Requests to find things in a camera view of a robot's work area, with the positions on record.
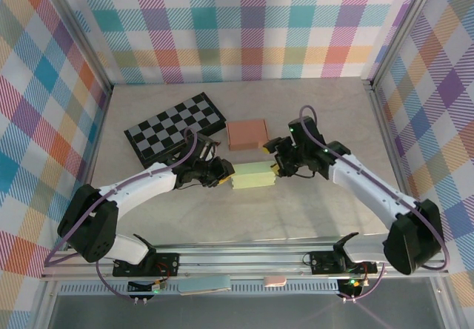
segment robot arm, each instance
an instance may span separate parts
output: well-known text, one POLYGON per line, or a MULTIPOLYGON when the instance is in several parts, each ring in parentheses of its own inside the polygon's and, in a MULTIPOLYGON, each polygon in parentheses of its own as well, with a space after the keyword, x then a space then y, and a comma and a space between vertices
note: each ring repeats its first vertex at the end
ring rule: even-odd
POLYGON ((434 203, 429 199, 419 203, 391 187, 365 168, 340 142, 326 144, 312 118, 304 117, 303 123, 313 138, 326 147, 318 146, 310 139, 300 119, 292 121, 288 126, 293 139, 289 136, 277 138, 264 146, 268 153, 275 154, 276 163, 272 169, 276 175, 291 177, 300 167, 308 166, 313 175, 320 173, 325 179, 353 192, 389 230, 388 234, 371 236, 369 241, 366 236, 356 236, 357 233, 344 238, 335 246, 335 252, 343 262, 389 262, 399 272, 411 274, 440 251, 441 246, 431 231, 403 206, 413 205, 442 236, 441 218, 434 203), (342 157, 335 157, 328 149, 342 157))
MULTIPOLYGON (((112 191, 111 196, 86 218, 67 242, 88 262, 96 262, 102 258, 114 259, 117 267, 150 272, 157 262, 164 260, 157 257, 155 248, 140 236, 136 235, 137 239, 131 239, 116 234, 117 222, 148 199, 180 188, 192 180, 200 182, 203 187, 215 187, 232 176, 232 165, 216 156, 216 143, 201 134, 197 134, 197 137, 191 156, 173 169, 156 172, 168 165, 174 165, 174 157, 164 160, 163 163, 156 162, 148 169, 113 185, 100 189, 90 185, 81 186, 59 224, 58 234, 64 237, 91 204, 112 191)), ((178 159, 190 152, 191 144, 187 143, 178 159)))

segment chessboard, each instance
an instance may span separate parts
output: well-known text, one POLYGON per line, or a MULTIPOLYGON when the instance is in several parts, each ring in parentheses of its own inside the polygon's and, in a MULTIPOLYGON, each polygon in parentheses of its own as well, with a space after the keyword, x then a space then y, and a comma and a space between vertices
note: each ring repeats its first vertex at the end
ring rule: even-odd
POLYGON ((148 168, 183 148, 185 128, 211 136, 224 129, 225 122, 224 116, 203 92, 127 129, 125 135, 143 167, 148 168))

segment checkered board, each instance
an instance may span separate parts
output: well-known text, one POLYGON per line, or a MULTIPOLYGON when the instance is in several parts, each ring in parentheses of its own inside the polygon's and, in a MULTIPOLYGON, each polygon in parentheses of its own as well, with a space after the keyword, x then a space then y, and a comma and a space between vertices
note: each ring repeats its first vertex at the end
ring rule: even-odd
POLYGON ((186 127, 211 136, 224 129, 225 122, 221 112, 203 92, 131 127, 125 135, 141 164, 148 168, 182 149, 186 127))

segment beige table surface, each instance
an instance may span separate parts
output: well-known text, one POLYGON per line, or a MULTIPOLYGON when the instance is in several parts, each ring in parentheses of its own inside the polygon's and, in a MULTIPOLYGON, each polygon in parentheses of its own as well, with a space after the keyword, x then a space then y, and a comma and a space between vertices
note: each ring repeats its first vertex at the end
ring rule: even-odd
MULTIPOLYGON (((270 138, 288 135, 287 123, 298 117, 302 105, 311 104, 327 142, 342 142, 366 167, 396 185, 363 85, 357 78, 345 78, 116 86, 93 186, 143 170, 124 130, 203 91, 228 121, 266 119, 270 138)), ((232 163, 272 159, 260 150, 229 151, 225 130, 213 139, 222 142, 218 154, 232 163)), ((174 190, 139 205, 118 223, 118 233, 138 233, 153 244, 291 239, 353 231, 386 232, 351 193, 318 175, 311 180, 277 179, 275 186, 246 190, 232 190, 230 182, 212 189, 174 190)))

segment floor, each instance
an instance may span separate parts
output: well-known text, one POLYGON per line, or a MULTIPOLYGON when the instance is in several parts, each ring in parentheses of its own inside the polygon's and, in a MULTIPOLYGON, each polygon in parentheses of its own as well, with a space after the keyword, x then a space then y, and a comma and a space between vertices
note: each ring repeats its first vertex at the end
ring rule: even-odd
MULTIPOLYGON (((366 167, 396 185, 358 78, 117 86, 92 185, 109 185, 143 170, 123 131, 203 91, 228 121, 266 119, 270 138, 288 135, 287 123, 298 117, 302 105, 311 104, 327 142, 339 140, 366 167)), ((222 142, 218 154, 233 163, 272 159, 260 150, 229 151, 225 130, 213 139, 222 142)), ((120 220, 117 231, 128 236, 138 233, 158 245, 380 233, 386 229, 351 193, 317 176, 311 180, 277 179, 275 186, 246 190, 232 190, 229 182, 213 189, 174 190, 130 211, 120 220)))

